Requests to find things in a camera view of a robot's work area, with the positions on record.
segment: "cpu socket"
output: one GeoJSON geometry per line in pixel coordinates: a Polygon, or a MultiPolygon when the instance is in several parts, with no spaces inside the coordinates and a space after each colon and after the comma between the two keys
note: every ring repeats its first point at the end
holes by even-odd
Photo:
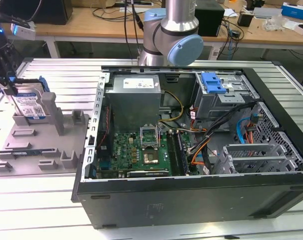
{"type": "Polygon", "coordinates": [[[143,150],[143,164],[159,164],[158,150],[143,150]]]}

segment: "yellow wire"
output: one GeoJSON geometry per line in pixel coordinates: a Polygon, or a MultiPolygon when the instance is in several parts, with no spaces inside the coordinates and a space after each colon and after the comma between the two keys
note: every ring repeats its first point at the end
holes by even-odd
{"type": "Polygon", "coordinates": [[[173,118],[168,118],[168,119],[160,119],[159,122],[171,122],[171,121],[175,121],[176,119],[179,119],[183,115],[184,106],[183,106],[182,102],[178,99],[178,97],[176,97],[172,92],[167,91],[167,90],[165,90],[164,92],[170,94],[174,99],[177,100],[177,102],[179,102],[181,110],[180,110],[180,113],[179,113],[178,116],[173,117],[173,118]]]}

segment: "table leg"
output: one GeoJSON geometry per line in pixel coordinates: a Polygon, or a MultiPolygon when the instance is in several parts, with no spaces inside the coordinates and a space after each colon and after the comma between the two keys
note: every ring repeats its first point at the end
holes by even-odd
{"type": "Polygon", "coordinates": [[[260,58],[263,59],[263,60],[265,60],[267,58],[267,54],[268,54],[269,51],[270,51],[270,49],[265,48],[262,51],[262,54],[261,54],[260,58]]]}
{"type": "Polygon", "coordinates": [[[220,53],[222,46],[223,45],[221,43],[213,43],[211,46],[208,60],[217,60],[218,54],[220,53]]]}
{"type": "Polygon", "coordinates": [[[47,47],[51,58],[52,59],[61,58],[60,51],[58,50],[57,42],[55,41],[55,39],[53,37],[50,37],[50,38],[46,38],[45,41],[47,43],[47,47]]]}

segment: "label sticker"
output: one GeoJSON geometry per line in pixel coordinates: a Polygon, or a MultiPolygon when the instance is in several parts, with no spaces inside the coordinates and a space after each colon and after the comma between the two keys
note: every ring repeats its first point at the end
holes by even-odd
{"type": "Polygon", "coordinates": [[[125,78],[123,80],[124,89],[153,89],[154,80],[152,78],[125,78]]]}
{"type": "Polygon", "coordinates": [[[40,119],[46,116],[42,105],[37,103],[36,93],[18,93],[13,99],[25,117],[40,119]]]}
{"type": "Polygon", "coordinates": [[[196,9],[196,0],[190,0],[189,2],[189,15],[194,15],[196,9]]]}
{"type": "Polygon", "coordinates": [[[233,89],[233,85],[231,83],[224,83],[222,86],[227,89],[233,89]]]}
{"type": "Polygon", "coordinates": [[[203,168],[202,168],[202,171],[205,175],[209,175],[210,174],[210,171],[208,170],[208,168],[204,165],[203,168]]]}
{"type": "Polygon", "coordinates": [[[211,151],[211,153],[212,154],[208,155],[209,157],[215,157],[215,156],[217,157],[217,151],[216,150],[211,151]]]}
{"type": "Polygon", "coordinates": [[[196,113],[194,111],[190,112],[190,118],[194,120],[196,119],[196,113]]]}

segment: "blue cable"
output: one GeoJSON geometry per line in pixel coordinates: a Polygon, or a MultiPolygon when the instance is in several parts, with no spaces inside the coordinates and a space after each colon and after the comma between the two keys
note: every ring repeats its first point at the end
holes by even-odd
{"type": "Polygon", "coordinates": [[[244,141],[244,138],[242,135],[242,131],[241,131],[241,124],[243,121],[250,120],[250,119],[251,119],[250,117],[245,117],[245,118],[239,120],[236,124],[236,132],[237,132],[237,135],[238,135],[238,138],[239,138],[241,144],[245,144],[245,141],[244,141]]]}

